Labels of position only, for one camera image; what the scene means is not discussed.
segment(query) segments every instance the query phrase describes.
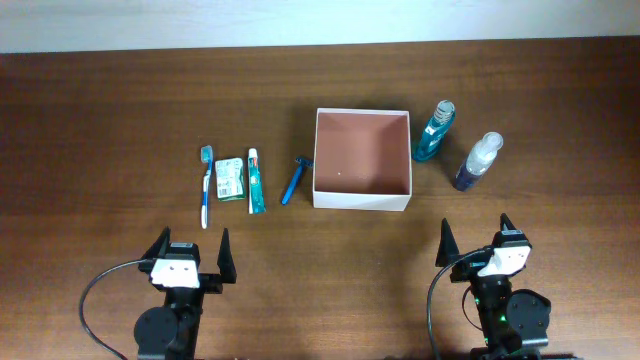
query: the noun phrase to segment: wooden table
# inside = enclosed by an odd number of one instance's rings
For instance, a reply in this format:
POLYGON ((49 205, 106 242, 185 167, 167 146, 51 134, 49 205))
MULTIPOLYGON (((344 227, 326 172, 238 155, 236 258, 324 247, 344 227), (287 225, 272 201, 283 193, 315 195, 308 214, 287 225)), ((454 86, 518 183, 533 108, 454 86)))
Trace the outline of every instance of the wooden table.
MULTIPOLYGON (((80 293, 168 225, 199 244, 205 272, 231 233, 238 283, 205 299, 199 357, 429 358, 440 221, 467 251, 506 212, 533 244, 514 287, 553 303, 545 352, 634 359, 639 64, 637 37, 0 56, 0 357, 111 359, 80 327, 80 293), (415 136, 445 98, 456 122, 440 155, 414 164, 406 211, 314 209, 309 175, 279 204, 294 158, 313 155, 316 108, 409 110, 415 136), (457 192, 450 179, 487 131, 504 148, 457 192), (200 228, 205 144, 218 159, 259 150, 266 214, 212 200, 200 228)), ((484 345, 465 288, 436 290, 443 351, 484 345)), ((89 294, 87 320, 135 358, 135 321, 162 302, 126 269, 89 294)))

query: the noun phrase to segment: toothbrush handle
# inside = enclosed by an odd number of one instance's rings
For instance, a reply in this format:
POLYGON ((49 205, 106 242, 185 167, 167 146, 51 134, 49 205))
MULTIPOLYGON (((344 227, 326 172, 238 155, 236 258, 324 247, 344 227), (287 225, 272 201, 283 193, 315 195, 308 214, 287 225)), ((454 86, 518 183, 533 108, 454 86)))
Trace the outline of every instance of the toothbrush handle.
POLYGON ((289 200, 291 200, 293 191, 296 189, 296 186, 298 186, 298 183, 300 182, 300 178, 302 177, 303 170, 304 170, 304 166, 302 165, 298 166, 296 173, 293 175, 293 179, 291 179, 289 188, 287 189, 287 192, 284 194, 284 197, 282 198, 282 205, 287 205, 289 203, 289 200))
POLYGON ((202 222, 202 228, 207 228, 208 210, 209 210, 209 178, 211 173, 207 171, 207 174, 202 180, 202 210, 200 211, 200 221, 202 222))
POLYGON ((207 205, 202 205, 200 221, 202 221, 202 228, 206 229, 207 228, 207 205))

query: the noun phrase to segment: spray bottle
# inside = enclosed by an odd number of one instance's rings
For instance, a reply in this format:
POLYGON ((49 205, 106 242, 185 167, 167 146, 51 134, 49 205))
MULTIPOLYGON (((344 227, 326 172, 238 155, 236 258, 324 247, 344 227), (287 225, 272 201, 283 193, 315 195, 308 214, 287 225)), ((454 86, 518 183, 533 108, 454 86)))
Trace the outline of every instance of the spray bottle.
POLYGON ((471 153, 456 174, 454 184, 456 190, 467 191, 480 180, 498 155, 502 143, 500 134, 490 132, 473 146, 471 153))
POLYGON ((438 103, 436 111, 422 132, 420 143, 413 149, 413 160, 425 162, 440 150, 442 138, 453 124, 455 117, 456 109, 451 101, 442 100, 438 103))

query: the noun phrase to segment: open cardboard box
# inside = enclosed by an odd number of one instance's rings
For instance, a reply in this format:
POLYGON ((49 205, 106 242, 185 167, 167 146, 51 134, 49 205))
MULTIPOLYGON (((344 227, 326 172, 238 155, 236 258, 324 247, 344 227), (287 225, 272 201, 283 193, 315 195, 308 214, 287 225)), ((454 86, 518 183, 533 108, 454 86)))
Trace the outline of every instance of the open cardboard box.
POLYGON ((314 207, 403 211, 411 189, 408 111, 318 109, 314 207))

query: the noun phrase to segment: blue toothbrush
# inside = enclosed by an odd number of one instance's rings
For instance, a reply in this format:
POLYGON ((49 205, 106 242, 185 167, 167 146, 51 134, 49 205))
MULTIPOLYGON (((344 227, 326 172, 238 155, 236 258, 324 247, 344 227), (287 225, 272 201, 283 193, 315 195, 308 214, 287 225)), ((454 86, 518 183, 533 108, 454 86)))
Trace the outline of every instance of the blue toothbrush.
POLYGON ((211 169, 213 168, 213 148, 207 145, 200 149, 200 160, 203 163, 207 163, 207 172, 202 179, 202 212, 200 214, 200 220, 202 221, 202 228, 207 228, 207 213, 209 212, 209 179, 211 178, 211 169))

